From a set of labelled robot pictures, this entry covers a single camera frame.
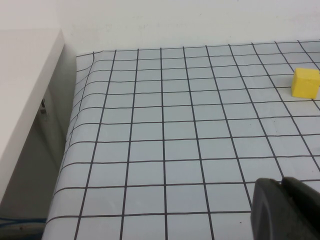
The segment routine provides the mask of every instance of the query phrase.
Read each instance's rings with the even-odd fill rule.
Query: white shelf
[[[0,31],[0,202],[63,46],[57,28]]]

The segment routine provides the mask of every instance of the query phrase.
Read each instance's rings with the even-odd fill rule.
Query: white wall
[[[64,133],[76,54],[320,38],[318,0],[2,0],[0,4],[4,5],[0,29],[58,24],[62,28],[66,44],[50,88]]]

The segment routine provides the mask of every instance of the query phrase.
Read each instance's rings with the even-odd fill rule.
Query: grid mat
[[[291,97],[320,41],[77,57],[45,240],[252,240],[257,178],[320,191],[320,100]]]

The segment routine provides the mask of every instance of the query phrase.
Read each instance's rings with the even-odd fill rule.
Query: blue cable
[[[11,225],[17,225],[17,224],[29,224],[29,223],[45,224],[47,219],[45,219],[45,218],[6,219],[6,221],[11,221],[11,222],[0,223],[0,228],[6,227],[6,226],[11,226]]]
[[[44,221],[46,222],[46,218],[26,218],[26,219],[19,219],[19,218],[7,218],[7,217],[0,217],[0,220],[2,221],[11,221],[11,222],[16,222],[16,223],[25,223],[25,222],[39,222],[39,221]]]

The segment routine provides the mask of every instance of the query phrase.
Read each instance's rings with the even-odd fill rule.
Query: yellow cube
[[[320,86],[320,73],[316,69],[296,68],[291,93],[293,97],[315,99]]]

